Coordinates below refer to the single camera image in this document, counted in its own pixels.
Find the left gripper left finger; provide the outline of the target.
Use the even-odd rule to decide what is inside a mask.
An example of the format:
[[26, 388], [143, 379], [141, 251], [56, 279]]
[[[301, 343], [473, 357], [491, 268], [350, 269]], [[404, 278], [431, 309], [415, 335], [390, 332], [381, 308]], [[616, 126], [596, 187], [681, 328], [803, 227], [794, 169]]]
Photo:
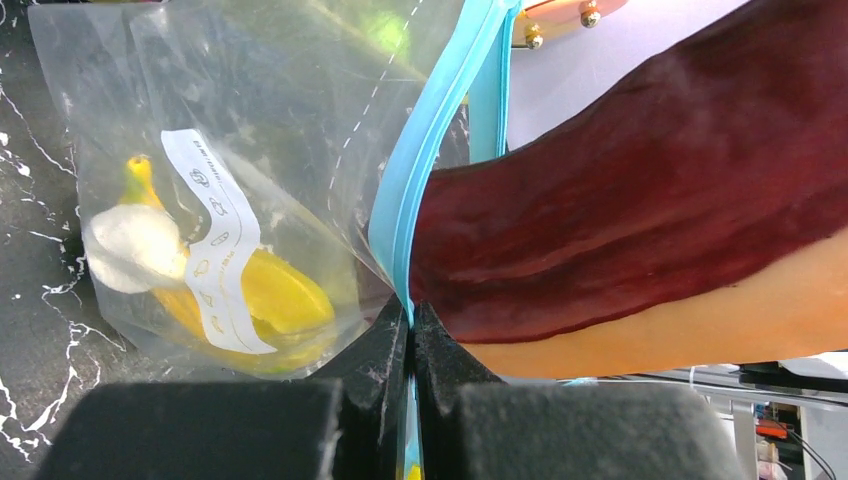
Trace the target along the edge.
[[117, 383], [72, 410], [40, 479], [400, 479], [406, 313], [397, 299], [293, 381]]

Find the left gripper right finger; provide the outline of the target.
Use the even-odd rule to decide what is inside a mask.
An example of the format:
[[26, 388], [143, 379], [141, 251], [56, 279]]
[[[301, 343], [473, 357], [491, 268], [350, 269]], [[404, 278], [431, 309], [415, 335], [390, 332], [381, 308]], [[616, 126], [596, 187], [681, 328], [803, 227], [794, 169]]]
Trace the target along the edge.
[[427, 479], [740, 479], [714, 410], [688, 387], [510, 384], [461, 347], [434, 309], [414, 314]]

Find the yellow toy banana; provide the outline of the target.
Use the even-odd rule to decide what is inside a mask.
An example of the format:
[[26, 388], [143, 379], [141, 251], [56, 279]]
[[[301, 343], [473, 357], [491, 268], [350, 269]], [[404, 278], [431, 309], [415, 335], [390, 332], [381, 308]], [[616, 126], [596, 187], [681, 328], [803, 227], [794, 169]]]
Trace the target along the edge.
[[[148, 156], [130, 157], [124, 172], [119, 203], [165, 211], [153, 185]], [[299, 270], [259, 248], [251, 255], [241, 282], [258, 336], [278, 352], [256, 356], [213, 348], [222, 359], [252, 373], [283, 374], [308, 367], [333, 348], [338, 339], [334, 308], [326, 292]], [[199, 306], [187, 287], [154, 288], [152, 295], [188, 332], [205, 341]]]

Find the clear zip top bag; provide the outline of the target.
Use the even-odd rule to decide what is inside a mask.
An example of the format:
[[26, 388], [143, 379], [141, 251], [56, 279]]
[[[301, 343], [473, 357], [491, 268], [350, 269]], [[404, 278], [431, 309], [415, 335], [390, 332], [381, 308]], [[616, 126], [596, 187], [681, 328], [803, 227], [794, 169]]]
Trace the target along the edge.
[[[162, 1], [33, 5], [29, 25], [78, 160], [81, 229], [119, 203], [146, 155], [187, 255], [205, 341], [154, 298], [95, 279], [104, 319], [163, 361], [248, 381], [304, 379], [391, 299], [410, 316], [413, 225], [456, 111], [471, 162], [501, 154], [503, 81], [519, 1]], [[290, 373], [240, 370], [213, 348], [277, 353], [242, 292], [259, 248], [323, 289], [338, 339]], [[404, 475], [420, 458], [406, 372]]]

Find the orange toy papaya slice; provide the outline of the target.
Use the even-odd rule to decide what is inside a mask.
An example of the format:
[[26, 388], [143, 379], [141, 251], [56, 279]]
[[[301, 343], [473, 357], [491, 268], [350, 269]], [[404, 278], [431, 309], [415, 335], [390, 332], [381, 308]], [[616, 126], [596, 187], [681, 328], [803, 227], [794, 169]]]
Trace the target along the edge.
[[749, 1], [499, 159], [434, 172], [410, 296], [507, 376], [847, 345], [847, 5]]

